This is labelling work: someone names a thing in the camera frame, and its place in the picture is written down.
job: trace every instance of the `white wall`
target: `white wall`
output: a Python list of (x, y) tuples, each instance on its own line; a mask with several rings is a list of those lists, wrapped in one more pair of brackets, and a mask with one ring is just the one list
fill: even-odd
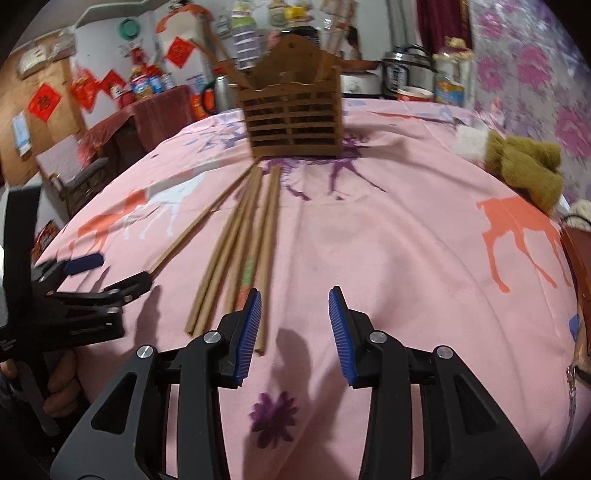
[[(359, 30), (363, 57), (365, 59), (379, 60), (386, 51), (391, 50), (386, 1), (359, 0), (355, 24)], [(322, 0), (313, 0), (313, 5), (319, 7), (321, 2)], [(203, 5), (217, 18), (223, 12), (224, 8), (227, 11), (231, 11), (233, 0), (194, 0), (194, 3)], [(326, 15), (317, 9), (312, 10), (311, 14), (314, 17), (311, 25), (321, 29), (322, 39), (324, 35), (322, 28)], [(142, 48), (149, 59), (155, 54), (157, 44), (159, 44), (158, 35), (155, 33), (155, 26), (166, 15), (168, 15), (168, 4), (164, 4), (156, 10), (147, 12), (137, 18), (141, 26), (140, 38), (142, 40)], [(269, 23), (266, 7), (256, 9), (253, 12), (253, 17), (260, 30), (270, 30), (273, 28)], [(80, 66), (90, 69), (98, 80), (102, 80), (111, 68), (115, 69), (125, 80), (128, 80), (131, 75), (132, 62), (130, 58), (124, 58), (119, 53), (119, 46), (126, 43), (118, 34), (119, 24), (123, 20), (124, 18), (112, 18), (74, 29), (78, 53), (71, 58), (72, 65), (78, 62)], [(235, 49), (232, 38), (224, 39), (223, 42), (230, 56), (234, 56)], [(347, 50), (345, 42), (343, 42), (343, 49)], [(162, 48), (162, 55), (165, 54), (166, 51)], [(187, 79), (197, 74), (203, 74), (203, 67), (199, 56), (200, 53), (194, 51), (182, 69), (177, 68), (168, 61), (164, 62), (164, 66), (173, 74), (178, 84), (188, 83)], [(86, 112), (82, 109), (82, 115), (87, 127), (90, 128), (116, 111), (116, 104), (111, 97), (105, 92), (99, 92), (94, 110), (92, 112)]]
[[(110, 69), (115, 69), (124, 80), (129, 80), (132, 61), (119, 53), (119, 47), (126, 44), (118, 33), (119, 24), (123, 20), (124, 18), (110, 18), (75, 28), (73, 32), (76, 36), (77, 53), (70, 58), (72, 68), (78, 63), (80, 67), (88, 68), (98, 81), (101, 81)], [(152, 12), (141, 15), (137, 20), (141, 26), (138, 38), (141, 39), (142, 48), (150, 59), (156, 50)], [(87, 112), (83, 108), (81, 110), (86, 126), (90, 128), (115, 113), (117, 106), (109, 95), (99, 92), (93, 111)]]

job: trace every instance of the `brown leather item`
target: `brown leather item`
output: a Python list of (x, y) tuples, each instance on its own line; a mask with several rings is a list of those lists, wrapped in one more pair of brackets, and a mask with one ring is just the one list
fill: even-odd
[(587, 352), (591, 349), (591, 232), (564, 226), (561, 233), (564, 252), (579, 299), (579, 311), (583, 314), (587, 333)]

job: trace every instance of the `wooden cabinet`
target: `wooden cabinet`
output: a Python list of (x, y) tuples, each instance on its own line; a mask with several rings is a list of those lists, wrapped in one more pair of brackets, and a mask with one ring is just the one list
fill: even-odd
[[(51, 35), (40, 43), (49, 45), (54, 39), (55, 35)], [(40, 72), (21, 80), (17, 76), (17, 65), (22, 54), (23, 50), (20, 50), (8, 57), (0, 69), (0, 158), (4, 179), (9, 185), (24, 185), (38, 172), (35, 162), (38, 153), (44, 152), (68, 135), (80, 137), (86, 130), (80, 107), (69, 93), (72, 82), (70, 59), (50, 63)], [(47, 122), (25, 111), (33, 148), (21, 158), (14, 144), (11, 119), (27, 108), (43, 83), (59, 93), (61, 100)]]

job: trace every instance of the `wooden chopstick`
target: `wooden chopstick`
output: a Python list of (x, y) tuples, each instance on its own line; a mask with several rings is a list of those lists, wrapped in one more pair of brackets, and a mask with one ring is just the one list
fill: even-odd
[(229, 285), (228, 292), (226, 293), (225, 313), (235, 311), (238, 282), (242, 278), (242, 270), (244, 268), (245, 260), (244, 257), (248, 247), (248, 242), (251, 239), (252, 221), (254, 219), (259, 191), (261, 189), (262, 169), (255, 168), (253, 173), (254, 176), (252, 179), (253, 184), (251, 185), (251, 195), (248, 198), (248, 203), (246, 204), (244, 210), (244, 221), (242, 222), (240, 232), (238, 233), (238, 240), (234, 250), (234, 256), (232, 258), (230, 273), (228, 275)]
[[(250, 180), (250, 176), (248, 177), (248, 180), (246, 181), (247, 185), (248, 185), (249, 180)], [(191, 311), (189, 313), (189, 317), (187, 318), (187, 323), (185, 324), (185, 332), (188, 333), (189, 335), (192, 335), (193, 330), (195, 329), (195, 324), (197, 323), (197, 317), (199, 316), (199, 311), (201, 310), (201, 305), (203, 304), (203, 299), (205, 298), (205, 294), (207, 293), (207, 287), (211, 283), (213, 272), (217, 266), (217, 261), (218, 261), (220, 255), (222, 254), (222, 250), (226, 244), (226, 240), (228, 238), (229, 232), (232, 229), (232, 226), (234, 225), (234, 223), (236, 222), (236, 219), (238, 217), (238, 213), (241, 208), (241, 203), (243, 202), (243, 200), (245, 198), (245, 196), (244, 196), (245, 191), (246, 191), (246, 186), (245, 186), (244, 191), (242, 192), (241, 198), (236, 202), (236, 205), (234, 206), (232, 213), (230, 214), (230, 217), (228, 217), (228, 219), (226, 221), (226, 225), (224, 226), (222, 233), (220, 234), (220, 236), (217, 239), (217, 243), (213, 249), (212, 256), (209, 258), (209, 263), (207, 265), (207, 269), (205, 270), (205, 273), (203, 274), (201, 284), (199, 285), (199, 289), (197, 290), (197, 294), (195, 295), (195, 298), (193, 300), (193, 305), (191, 306)]]
[(232, 226), (228, 231), (228, 235), (223, 242), (222, 251), (220, 252), (216, 266), (213, 269), (211, 281), (207, 285), (207, 292), (203, 299), (203, 304), (201, 305), (199, 314), (197, 315), (195, 328), (193, 330), (193, 338), (196, 338), (204, 334), (205, 327), (207, 326), (209, 317), (212, 314), (212, 310), (214, 306), (217, 305), (220, 288), (223, 285), (222, 277), (226, 272), (226, 267), (228, 266), (228, 262), (230, 260), (230, 257), (232, 256), (232, 251), (236, 244), (236, 238), (238, 237), (238, 232), (240, 230), (241, 223), (244, 219), (244, 209), (246, 208), (246, 204), (248, 202), (249, 197), (252, 195), (254, 175), (256, 175), (256, 170), (251, 171), (248, 183), (246, 184), (246, 188), (242, 192), (242, 197), (240, 199), (240, 204), (238, 206), (236, 218), (232, 222)]
[(262, 297), (262, 315), (259, 331), (256, 336), (255, 352), (264, 355), (267, 348), (269, 308), (271, 305), (271, 276), (275, 256), (275, 237), (277, 217), (279, 213), (279, 196), (281, 192), (281, 167), (271, 168), (271, 181), (268, 189), (268, 209), (265, 218), (264, 233), (261, 245), (260, 268), (256, 277)]
[(259, 254), (261, 252), (262, 234), (265, 230), (265, 218), (267, 217), (267, 212), (269, 211), (269, 200), (271, 198), (269, 195), (270, 187), (271, 181), (269, 179), (265, 203), (262, 207), (261, 216), (255, 228), (254, 238), (251, 242), (250, 250), (246, 256), (246, 261), (244, 262), (244, 269), (242, 270), (242, 283), (238, 291), (238, 299), (236, 300), (236, 310), (242, 310), (244, 308), (248, 294), (250, 293), (252, 285), (255, 282)]
[(166, 264), (170, 261), (170, 259), (175, 256), (177, 251), (184, 246), (186, 240), (189, 239), (189, 236), (195, 232), (198, 227), (201, 227), (202, 224), (207, 220), (209, 215), (212, 211), (214, 211), (219, 205), (221, 205), (226, 198), (230, 196), (230, 194), (236, 190), (236, 187), (240, 185), (242, 180), (252, 171), (255, 164), (253, 163), (250, 165), (236, 180), (234, 180), (226, 190), (224, 190), (204, 211), (202, 211), (199, 216), (191, 222), (191, 224), (181, 233), (177, 239), (168, 247), (162, 255), (160, 255), (159, 259), (154, 262), (154, 265), (148, 270), (152, 278), (157, 277), (160, 272), (162, 272), (163, 268)]

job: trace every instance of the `human hand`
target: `human hand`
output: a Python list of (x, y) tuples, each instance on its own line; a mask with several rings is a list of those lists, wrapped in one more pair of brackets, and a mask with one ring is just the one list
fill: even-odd
[[(43, 410), (55, 419), (67, 417), (78, 405), (81, 387), (76, 378), (77, 367), (78, 361), (74, 350), (66, 350), (49, 377), (47, 389), (50, 396), (45, 400)], [(18, 376), (17, 366), (12, 360), (1, 363), (0, 371), (9, 379)]]

